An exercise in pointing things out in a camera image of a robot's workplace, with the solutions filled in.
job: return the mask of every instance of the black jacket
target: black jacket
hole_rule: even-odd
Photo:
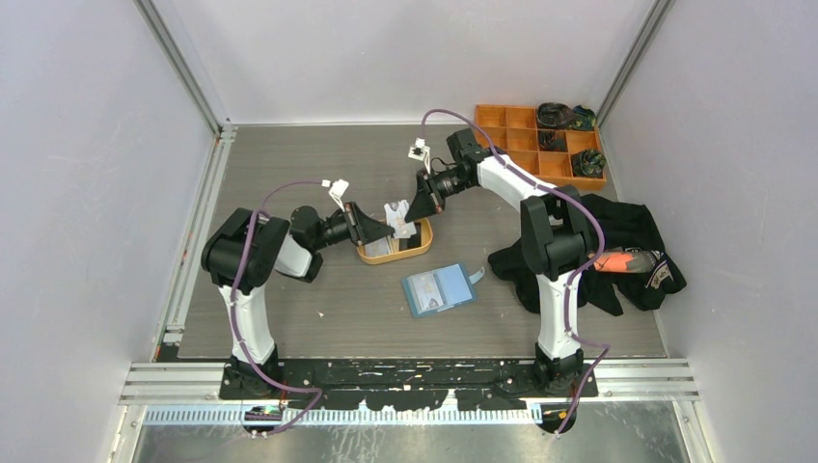
[[[679,292],[687,285],[679,268],[665,251],[665,243],[653,216],[644,205],[616,203],[597,195],[583,196],[583,205],[599,222],[605,234],[607,250],[622,248],[641,249],[660,253],[658,263],[651,273],[608,273],[593,268],[583,273],[580,280],[578,303],[586,302],[610,313],[622,315],[622,306],[616,299],[614,285],[635,306],[643,311],[659,309],[666,294]],[[591,249],[599,242],[593,227]],[[517,298],[532,313],[539,313],[539,289],[536,278],[523,261],[520,240],[488,257],[492,272],[501,280],[514,283]]]

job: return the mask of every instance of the metal floor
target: metal floor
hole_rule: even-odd
[[[446,137],[462,128],[431,125],[426,142],[432,156],[450,160]],[[232,145],[211,231],[237,208],[259,205],[278,185],[298,179],[344,178],[345,201],[355,201],[375,218],[383,204],[414,197],[417,161],[406,157],[419,135],[413,125],[241,127]],[[614,198],[612,185],[598,192]],[[266,210],[289,217],[299,205],[322,216],[336,205],[325,188],[295,186],[278,193]],[[486,257],[513,243],[519,216],[499,197],[474,189],[451,197],[447,211],[432,219],[431,250],[416,258],[369,266],[351,243],[321,251],[318,278],[303,284],[278,274],[267,283],[266,302],[273,337],[282,357],[531,357],[539,315],[526,312],[513,285],[486,268],[476,285],[477,301],[415,319],[401,279],[463,262],[471,272]],[[592,306],[579,309],[580,333],[611,343],[612,357],[664,356],[653,313],[623,300],[625,315],[614,317]],[[179,348],[183,358],[230,356],[231,333],[224,302],[200,271]],[[598,351],[586,349],[586,354]]]
[[[530,424],[297,426],[250,440],[238,426],[147,426],[134,462],[690,461],[668,402],[584,403],[560,437]]]

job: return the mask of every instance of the card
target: card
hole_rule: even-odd
[[[388,238],[389,239],[389,249],[392,250],[393,253],[400,252],[400,240],[395,238]]]
[[[440,309],[445,301],[440,293],[434,272],[420,273],[412,277],[412,287],[418,300],[418,313]]]
[[[392,253],[390,248],[389,238],[381,238],[377,241],[372,241],[364,245],[364,253],[368,258],[380,258],[381,256],[388,256]]]
[[[418,232],[414,222],[406,223],[403,220],[406,217],[406,212],[409,211],[409,202],[401,200],[392,203],[384,204],[384,211],[386,211],[386,223],[395,229],[395,238],[408,238]]]

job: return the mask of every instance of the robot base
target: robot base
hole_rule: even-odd
[[[545,395],[565,395],[586,371],[583,349],[563,359],[550,359],[539,344],[535,345],[535,352],[533,376],[537,389]]]
[[[267,376],[278,382],[284,380],[284,369],[279,365],[278,346],[273,350],[270,358],[259,366]],[[231,356],[225,363],[222,387],[219,390],[219,398],[222,400],[275,398],[280,394],[281,390],[259,378],[250,364],[239,361],[235,356]]]

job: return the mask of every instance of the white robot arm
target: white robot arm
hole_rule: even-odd
[[[564,380],[575,378],[583,370],[580,344],[565,330],[567,317],[569,326],[576,331],[580,278],[573,280],[570,291],[566,289],[570,274],[587,261],[590,239],[582,213],[540,191],[537,185],[559,190],[576,200],[580,199],[579,192],[573,186],[557,188],[539,180],[516,166],[505,154],[501,155],[501,162],[477,143],[471,130],[455,132],[447,143],[454,164],[443,172],[418,171],[417,194],[406,220],[439,214],[446,207],[446,197],[475,186],[497,193],[520,212],[523,255],[526,265],[536,275],[540,295],[535,373],[544,383],[544,389],[552,384],[561,389],[566,383]],[[552,225],[551,217],[561,223]],[[564,309],[566,292],[570,294],[567,311]]]
[[[234,277],[247,240],[253,212],[237,209],[210,237],[202,251],[202,268],[219,288],[228,316],[235,303],[236,320],[230,320],[241,333],[250,353],[248,359],[238,339],[233,336],[232,356],[227,368],[232,376],[227,385],[238,390],[256,389],[258,395],[270,393],[270,386],[255,374],[250,364],[259,364],[265,374],[282,380],[276,343],[267,325],[264,288],[273,270],[287,277],[310,283],[320,270],[323,258],[317,251],[346,239],[363,245],[395,233],[395,229],[369,218],[355,203],[325,219],[314,208],[304,205],[292,212],[290,220],[262,218],[256,223],[247,253],[244,275],[233,294]]]
[[[503,155],[503,157],[506,162],[512,162],[507,155]],[[523,175],[527,175],[537,183],[544,183],[525,171],[523,171]],[[488,157],[477,164],[477,180],[480,186],[497,193],[517,212],[520,212],[520,204],[523,200],[542,196],[541,191],[520,179],[517,174],[501,165],[494,157]],[[555,185],[550,183],[546,183],[546,185],[556,188]],[[537,284],[539,285],[540,305],[540,330],[537,345],[551,359],[570,357],[580,348],[580,344],[573,340],[571,335],[566,333],[563,328],[565,318],[562,308],[565,304],[565,287],[570,273],[571,270],[564,272],[554,281],[545,275],[536,275]],[[579,284],[580,277],[575,278],[571,284],[569,317],[570,326],[572,327],[577,326],[577,288]]]

